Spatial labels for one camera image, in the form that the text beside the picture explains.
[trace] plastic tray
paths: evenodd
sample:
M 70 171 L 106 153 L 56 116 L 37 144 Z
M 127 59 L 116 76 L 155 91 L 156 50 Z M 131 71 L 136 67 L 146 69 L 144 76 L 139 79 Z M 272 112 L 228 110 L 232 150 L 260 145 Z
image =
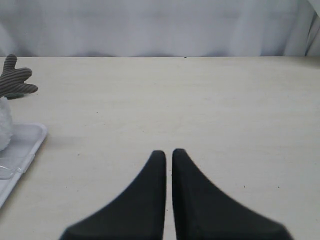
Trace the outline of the plastic tray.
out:
M 0 208 L 35 158 L 47 136 L 39 123 L 15 123 L 8 147 L 0 152 Z

